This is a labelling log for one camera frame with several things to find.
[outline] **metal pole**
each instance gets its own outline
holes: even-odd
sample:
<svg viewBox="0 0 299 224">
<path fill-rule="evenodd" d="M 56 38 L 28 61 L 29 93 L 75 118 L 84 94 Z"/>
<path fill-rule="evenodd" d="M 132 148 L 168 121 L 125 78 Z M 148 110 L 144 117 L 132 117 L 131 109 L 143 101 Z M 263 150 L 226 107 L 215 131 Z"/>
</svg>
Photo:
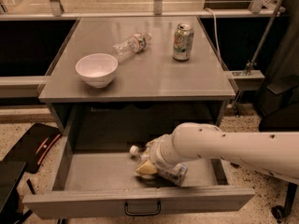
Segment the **metal pole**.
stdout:
<svg viewBox="0 0 299 224">
<path fill-rule="evenodd" d="M 50 0 L 50 7 L 54 16 L 61 16 L 64 13 L 60 0 Z"/>
<path fill-rule="evenodd" d="M 163 13 L 163 0 L 154 0 L 153 12 L 155 15 L 161 15 Z"/>
<path fill-rule="evenodd" d="M 3 1 L 0 0 L 0 13 L 6 13 L 7 7 L 4 5 Z"/>
<path fill-rule="evenodd" d="M 248 76 L 250 74 L 250 72 L 251 72 L 252 67 L 255 65 L 255 61 L 256 61 L 256 59 L 257 59 L 257 57 L 258 57 L 258 55 L 259 55 L 259 53 L 261 51 L 261 48 L 263 46 L 263 43 L 264 43 L 265 39 L 268 36 L 268 33 L 269 33 L 269 31 L 270 31 L 270 29 L 272 27 L 273 21 L 274 21 L 275 17 L 277 16 L 278 12 L 279 12 L 279 8 L 280 8 L 280 6 L 282 4 L 282 1 L 283 0 L 278 0 L 278 3 L 277 3 L 277 5 L 276 5 L 276 7 L 275 7 L 275 9 L 274 9 L 274 11 L 272 13 L 270 21 L 268 22 L 267 27 L 265 28 L 265 31 L 263 32 L 263 36 L 262 36 L 262 39 L 261 39 L 261 41 L 259 43 L 259 46 L 256 49 L 251 62 L 248 62 L 246 64 L 246 67 L 245 67 L 243 75 Z"/>
</svg>

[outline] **drawer handle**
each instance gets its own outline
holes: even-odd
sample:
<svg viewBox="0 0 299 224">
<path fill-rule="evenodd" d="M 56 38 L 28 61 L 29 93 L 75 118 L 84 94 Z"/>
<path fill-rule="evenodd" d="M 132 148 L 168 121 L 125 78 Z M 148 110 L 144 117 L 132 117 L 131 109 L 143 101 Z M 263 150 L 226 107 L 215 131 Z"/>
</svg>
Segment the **drawer handle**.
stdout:
<svg viewBox="0 0 299 224">
<path fill-rule="evenodd" d="M 129 211 L 129 203 L 124 204 L 124 212 L 129 217 L 144 217 L 144 216 L 155 216 L 161 212 L 161 203 L 160 201 L 157 202 L 157 210 L 154 212 L 148 213 L 132 213 Z"/>
</svg>

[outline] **bottle cap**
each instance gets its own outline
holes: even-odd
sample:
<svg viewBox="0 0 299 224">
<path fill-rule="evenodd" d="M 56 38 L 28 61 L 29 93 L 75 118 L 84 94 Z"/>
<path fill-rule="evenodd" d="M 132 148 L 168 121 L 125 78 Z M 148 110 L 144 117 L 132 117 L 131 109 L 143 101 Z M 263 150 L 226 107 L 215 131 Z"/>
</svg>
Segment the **bottle cap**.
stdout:
<svg viewBox="0 0 299 224">
<path fill-rule="evenodd" d="M 131 155 L 133 155 L 133 156 L 138 156 L 138 153 L 139 153 L 139 147 L 137 147 L 137 146 L 132 146 L 132 147 L 130 148 L 130 153 L 131 153 Z"/>
<path fill-rule="evenodd" d="M 148 41 L 150 41 L 152 39 L 152 34 L 151 33 L 146 33 L 146 38 L 148 39 Z"/>
</svg>

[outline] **gray cabinet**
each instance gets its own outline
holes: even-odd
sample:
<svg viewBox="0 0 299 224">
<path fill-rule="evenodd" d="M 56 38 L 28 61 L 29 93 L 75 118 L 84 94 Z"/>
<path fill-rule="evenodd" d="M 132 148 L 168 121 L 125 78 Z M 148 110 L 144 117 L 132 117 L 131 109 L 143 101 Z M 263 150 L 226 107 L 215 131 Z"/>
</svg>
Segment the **gray cabinet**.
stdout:
<svg viewBox="0 0 299 224">
<path fill-rule="evenodd" d="M 195 31 L 185 63 L 172 58 L 180 22 L 191 23 Z M 109 86 L 94 89 L 79 79 L 75 65 L 82 55 L 110 53 L 113 44 L 135 31 L 153 34 L 150 47 L 121 63 Z M 186 162 L 186 180 L 175 187 L 158 176 L 137 176 L 138 161 L 128 152 L 181 122 L 219 124 L 234 96 L 195 17 L 82 19 L 39 97 L 64 132 L 52 191 L 25 196 L 23 202 L 42 218 L 239 210 L 254 192 L 232 185 L 226 162 Z"/>
</svg>

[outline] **white bowl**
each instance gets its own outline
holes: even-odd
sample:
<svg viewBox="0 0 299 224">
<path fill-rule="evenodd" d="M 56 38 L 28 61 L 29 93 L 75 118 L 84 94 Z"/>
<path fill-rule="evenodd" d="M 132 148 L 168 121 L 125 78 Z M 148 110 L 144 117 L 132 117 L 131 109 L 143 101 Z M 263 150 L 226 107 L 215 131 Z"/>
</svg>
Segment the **white bowl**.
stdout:
<svg viewBox="0 0 299 224">
<path fill-rule="evenodd" d="M 102 88 L 114 79 L 117 67 L 118 60 L 115 57 L 96 53 L 79 60 L 76 64 L 76 71 L 87 84 Z"/>
</svg>

